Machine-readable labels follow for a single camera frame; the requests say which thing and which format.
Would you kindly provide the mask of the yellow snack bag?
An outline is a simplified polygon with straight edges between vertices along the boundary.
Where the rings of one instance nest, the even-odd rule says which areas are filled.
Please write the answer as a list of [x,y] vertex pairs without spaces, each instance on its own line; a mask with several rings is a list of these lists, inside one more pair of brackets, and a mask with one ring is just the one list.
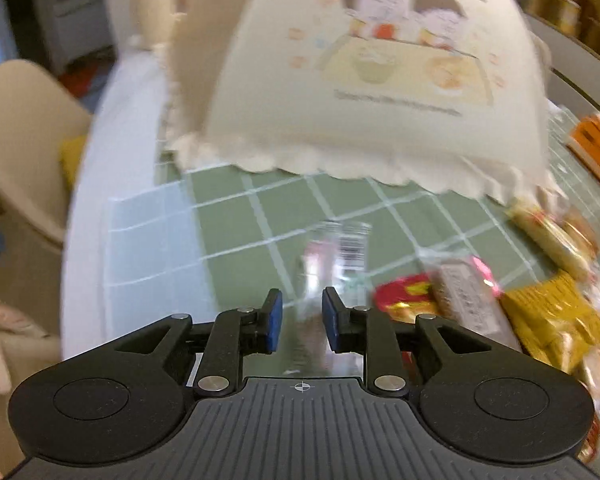
[[600,347],[600,310],[564,271],[503,292],[500,304],[530,356],[558,370],[573,372],[590,350]]

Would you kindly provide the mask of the brown snack bar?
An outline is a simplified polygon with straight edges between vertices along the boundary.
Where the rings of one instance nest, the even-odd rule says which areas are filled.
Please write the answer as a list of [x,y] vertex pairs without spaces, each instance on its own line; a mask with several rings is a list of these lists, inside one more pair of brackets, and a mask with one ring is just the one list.
[[469,254],[433,252],[422,256],[434,299],[445,318],[521,352],[521,345],[485,276]]

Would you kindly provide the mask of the cream mesh food cover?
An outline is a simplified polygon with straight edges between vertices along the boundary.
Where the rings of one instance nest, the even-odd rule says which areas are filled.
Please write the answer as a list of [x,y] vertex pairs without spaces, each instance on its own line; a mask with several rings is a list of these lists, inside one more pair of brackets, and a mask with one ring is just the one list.
[[516,0],[193,0],[163,55],[178,168],[414,182],[500,203],[555,184]]

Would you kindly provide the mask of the green checked tablecloth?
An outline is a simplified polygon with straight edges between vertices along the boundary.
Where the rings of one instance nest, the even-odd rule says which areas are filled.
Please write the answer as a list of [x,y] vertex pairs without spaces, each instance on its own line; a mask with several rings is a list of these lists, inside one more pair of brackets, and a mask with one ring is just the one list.
[[227,165],[183,174],[164,147],[161,126],[155,118],[133,130],[126,147],[146,148],[148,165],[136,191],[113,197],[106,209],[107,338],[174,312],[210,321],[256,304],[271,288],[282,291],[298,320],[321,286],[317,240],[328,229],[347,233],[338,289],[348,304],[367,304],[379,285],[416,273],[425,249],[472,252],[505,288],[556,273],[490,198],[326,174],[248,174]]

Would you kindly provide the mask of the clear snack packet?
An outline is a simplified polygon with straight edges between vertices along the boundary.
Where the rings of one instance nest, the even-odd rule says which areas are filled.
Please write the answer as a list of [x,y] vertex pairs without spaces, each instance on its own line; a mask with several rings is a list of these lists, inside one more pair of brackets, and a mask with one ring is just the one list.
[[362,221],[328,220],[309,232],[301,256],[297,364],[306,376],[360,377],[362,356],[330,350],[322,321],[322,292],[336,289],[348,307],[367,304],[367,251],[372,227]]

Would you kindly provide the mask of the red yellow snack packet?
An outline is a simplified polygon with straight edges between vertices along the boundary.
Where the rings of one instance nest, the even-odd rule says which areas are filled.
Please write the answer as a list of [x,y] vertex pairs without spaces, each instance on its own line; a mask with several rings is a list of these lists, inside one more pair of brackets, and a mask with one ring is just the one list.
[[421,314],[441,314],[426,273],[401,276],[378,285],[373,300],[376,308],[402,324],[414,325]]

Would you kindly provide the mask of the long cream cracker pack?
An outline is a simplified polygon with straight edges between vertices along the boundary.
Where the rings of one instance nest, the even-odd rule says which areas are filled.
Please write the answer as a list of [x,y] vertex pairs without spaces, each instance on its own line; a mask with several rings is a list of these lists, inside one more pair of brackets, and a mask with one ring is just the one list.
[[580,252],[576,244],[560,226],[562,216],[550,214],[540,205],[528,200],[514,200],[507,214],[552,261],[574,280],[586,283],[592,280],[594,262]]

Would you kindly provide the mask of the beige chair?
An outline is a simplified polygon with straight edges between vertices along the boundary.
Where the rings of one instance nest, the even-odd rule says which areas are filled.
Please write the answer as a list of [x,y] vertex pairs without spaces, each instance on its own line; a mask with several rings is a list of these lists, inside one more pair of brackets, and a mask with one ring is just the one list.
[[71,193],[61,143],[90,132],[93,115],[38,64],[0,65],[0,203],[61,252]]

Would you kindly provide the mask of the wrapped bread bun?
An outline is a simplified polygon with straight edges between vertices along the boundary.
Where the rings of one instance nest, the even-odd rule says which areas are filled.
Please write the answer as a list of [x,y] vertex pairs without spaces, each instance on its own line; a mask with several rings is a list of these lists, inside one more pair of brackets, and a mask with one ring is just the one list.
[[578,208],[571,206],[562,216],[560,226],[588,260],[593,261],[597,258],[600,244],[596,233]]

